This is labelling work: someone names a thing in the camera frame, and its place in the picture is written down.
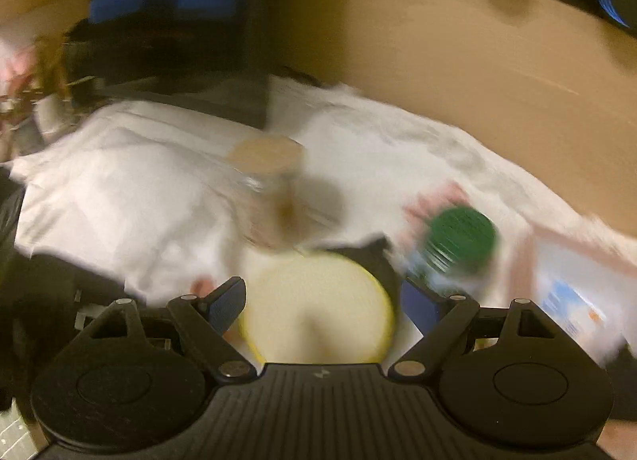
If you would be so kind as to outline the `yellow round sponge pad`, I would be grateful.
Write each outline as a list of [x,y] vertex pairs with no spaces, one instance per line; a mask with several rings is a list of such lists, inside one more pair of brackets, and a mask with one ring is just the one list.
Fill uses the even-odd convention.
[[246,280],[238,327],[262,363],[380,363],[394,303],[363,266],[335,252],[285,253]]

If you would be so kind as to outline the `black blue wrist brace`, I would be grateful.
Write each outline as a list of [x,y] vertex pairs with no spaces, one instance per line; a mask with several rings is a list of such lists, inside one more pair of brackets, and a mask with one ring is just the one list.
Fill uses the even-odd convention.
[[334,253],[356,262],[367,270],[387,292],[394,314],[399,313],[399,288],[401,277],[393,268],[388,253],[391,245],[384,235],[372,237],[360,245],[318,245],[317,247],[295,247],[302,255],[310,253]]

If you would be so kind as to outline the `green lid glass jar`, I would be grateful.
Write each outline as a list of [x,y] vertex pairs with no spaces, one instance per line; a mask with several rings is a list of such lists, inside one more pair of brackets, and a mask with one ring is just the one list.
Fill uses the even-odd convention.
[[472,207],[441,211],[414,251],[407,274],[440,296],[479,298],[492,273],[499,233],[493,222]]

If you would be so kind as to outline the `white knitted blanket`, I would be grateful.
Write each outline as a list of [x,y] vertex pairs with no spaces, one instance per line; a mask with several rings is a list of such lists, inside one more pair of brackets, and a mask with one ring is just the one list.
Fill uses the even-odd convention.
[[341,91],[273,84],[262,131],[129,101],[15,160],[16,247],[163,307],[240,277],[262,363],[376,363],[416,341],[362,262],[504,307],[528,297],[597,363],[636,346],[636,244],[464,131]]

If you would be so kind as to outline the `beige lid powder jar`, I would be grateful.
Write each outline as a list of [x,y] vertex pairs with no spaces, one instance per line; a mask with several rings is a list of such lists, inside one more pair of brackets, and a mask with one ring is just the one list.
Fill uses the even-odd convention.
[[292,247],[299,233],[298,183],[305,148],[287,136],[259,136],[235,145],[233,198],[244,238],[270,250]]

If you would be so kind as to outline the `pink cardboard box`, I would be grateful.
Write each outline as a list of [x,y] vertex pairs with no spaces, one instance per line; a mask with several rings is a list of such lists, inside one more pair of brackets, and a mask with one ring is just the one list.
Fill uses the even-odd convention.
[[598,244],[533,225],[515,247],[508,290],[528,298],[598,364],[636,352],[636,266]]

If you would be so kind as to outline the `black and blue monitor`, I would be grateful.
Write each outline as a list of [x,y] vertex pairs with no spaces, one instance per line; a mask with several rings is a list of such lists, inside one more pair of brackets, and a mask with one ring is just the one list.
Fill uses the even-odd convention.
[[172,105],[261,129],[272,0],[90,0],[67,33],[69,81],[97,96]]

